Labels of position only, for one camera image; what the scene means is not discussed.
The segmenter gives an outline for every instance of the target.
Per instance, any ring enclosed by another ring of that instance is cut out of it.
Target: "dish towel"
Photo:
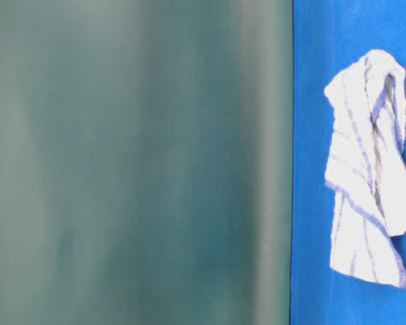
[[[406,232],[405,69],[372,50],[325,88],[334,132],[325,172],[335,191],[332,269],[406,288],[391,236]]]

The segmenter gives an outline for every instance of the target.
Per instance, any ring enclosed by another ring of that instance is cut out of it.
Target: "dark green panel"
[[[0,325],[286,324],[290,5],[246,2],[0,1]]]

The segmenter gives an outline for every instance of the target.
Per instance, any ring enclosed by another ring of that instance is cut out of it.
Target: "white towel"
[[[372,50],[325,88],[334,132],[325,172],[334,189],[332,269],[406,288],[391,236],[406,232],[405,69]]]

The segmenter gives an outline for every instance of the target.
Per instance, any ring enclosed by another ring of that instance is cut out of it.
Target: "cloth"
[[[406,288],[391,236],[406,232],[405,69],[372,50],[325,88],[334,132],[325,183],[335,191],[332,269]]]

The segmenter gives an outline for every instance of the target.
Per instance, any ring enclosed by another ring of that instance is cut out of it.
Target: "striped towel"
[[[335,191],[332,269],[406,288],[391,236],[406,232],[405,69],[372,50],[325,88],[334,132],[325,172]]]

